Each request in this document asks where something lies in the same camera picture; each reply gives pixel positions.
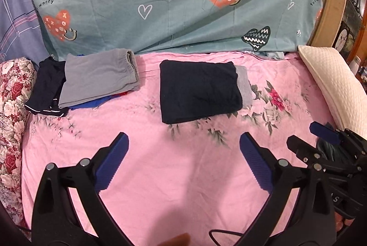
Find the metal screw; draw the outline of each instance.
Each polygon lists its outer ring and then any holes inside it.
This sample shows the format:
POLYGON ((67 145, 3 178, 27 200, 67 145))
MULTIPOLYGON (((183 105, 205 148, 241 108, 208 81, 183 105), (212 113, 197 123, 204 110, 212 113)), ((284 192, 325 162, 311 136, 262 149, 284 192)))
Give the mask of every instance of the metal screw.
POLYGON ((316 169, 317 171, 320 171, 322 169, 322 166, 321 166, 321 164, 315 163, 313 165, 313 168, 316 169))
POLYGON ((54 167, 55 167, 54 163, 49 163, 49 164, 46 165, 47 170, 52 170, 52 169, 54 169, 54 167))
POLYGON ((286 167, 289 164, 289 162, 286 159, 279 159, 278 163, 280 166, 283 166, 283 167, 286 167))
POLYGON ((89 164, 91 160, 89 160, 88 158, 84 158, 80 160, 80 165, 81 166, 87 166, 89 164))

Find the gray fabric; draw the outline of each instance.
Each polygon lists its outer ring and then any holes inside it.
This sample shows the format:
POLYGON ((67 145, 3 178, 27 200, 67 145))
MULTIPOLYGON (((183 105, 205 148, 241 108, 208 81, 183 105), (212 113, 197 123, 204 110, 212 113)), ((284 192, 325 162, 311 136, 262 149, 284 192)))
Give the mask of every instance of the gray fabric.
POLYGON ((235 66, 235 67, 236 67, 236 73, 238 75, 237 86, 242 96, 242 107, 243 108, 249 107, 252 105, 253 99, 246 67, 244 66, 235 66))
POLYGON ((66 82, 59 107, 139 89, 135 56, 128 49, 113 49, 87 56, 67 55, 66 82))
POLYGON ((262 59, 273 59, 273 60, 283 60, 284 52, 255 52, 255 55, 262 59))

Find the white heart outline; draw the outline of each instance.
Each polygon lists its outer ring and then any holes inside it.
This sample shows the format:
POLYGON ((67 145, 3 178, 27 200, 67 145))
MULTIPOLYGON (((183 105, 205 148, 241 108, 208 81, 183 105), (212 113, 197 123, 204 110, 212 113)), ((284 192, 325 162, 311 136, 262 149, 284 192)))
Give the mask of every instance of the white heart outline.
POLYGON ((148 15, 149 15, 149 13, 151 12, 151 10, 152 10, 152 8, 153 8, 153 6, 152 5, 147 5, 147 6, 144 6, 144 5, 140 5, 139 7, 138 7, 138 13, 140 14, 140 16, 142 17, 142 19, 146 19, 147 17, 148 17, 148 15), (146 10, 150 7, 150 9, 149 9, 149 11, 148 11, 148 13, 146 14, 146 16, 144 17, 143 15, 142 15, 142 13, 140 12, 140 7, 143 7, 144 8, 144 13, 146 12, 146 10))
POLYGON ((291 0, 291 2, 288 4, 288 10, 290 10, 294 5, 294 1, 291 0))

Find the pink bedsheet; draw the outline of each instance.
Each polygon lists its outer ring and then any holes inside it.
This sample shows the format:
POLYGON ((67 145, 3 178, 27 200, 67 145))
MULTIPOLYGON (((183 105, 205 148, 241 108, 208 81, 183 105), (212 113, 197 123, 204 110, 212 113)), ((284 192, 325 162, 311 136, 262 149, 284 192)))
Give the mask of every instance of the pink bedsheet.
MULTIPOLYGON (((192 245, 211 245, 213 228, 244 232, 268 193, 254 178, 239 150, 240 135, 249 131, 276 158, 302 166, 288 151, 295 134, 311 145, 311 122, 333 119, 320 89, 297 54, 285 60, 262 60, 240 52, 209 55, 150 53, 137 56, 140 91, 111 100, 97 109, 70 111, 66 118, 33 116, 23 139, 22 196, 26 221, 47 163, 59 167, 92 157, 122 131, 130 149, 109 188, 100 196, 117 224, 135 245, 157 245, 188 232, 192 245), (228 62, 244 65, 254 91, 251 108, 178 125, 161 122, 159 64, 164 59, 228 62)), ((76 210, 84 229, 93 233, 75 191, 76 210)), ((292 194, 276 227, 289 218, 292 194)), ((223 246, 238 237, 221 237, 223 246)))

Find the black heart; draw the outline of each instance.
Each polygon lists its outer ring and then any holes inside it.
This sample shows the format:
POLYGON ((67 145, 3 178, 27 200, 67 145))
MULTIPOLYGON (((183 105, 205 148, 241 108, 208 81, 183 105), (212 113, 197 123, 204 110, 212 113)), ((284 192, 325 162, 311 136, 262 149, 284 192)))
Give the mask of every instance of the black heart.
POLYGON ((249 30, 243 37, 242 41, 252 46, 253 51, 259 51, 260 48, 264 47, 270 38, 270 27, 265 26, 261 30, 253 28, 249 30))

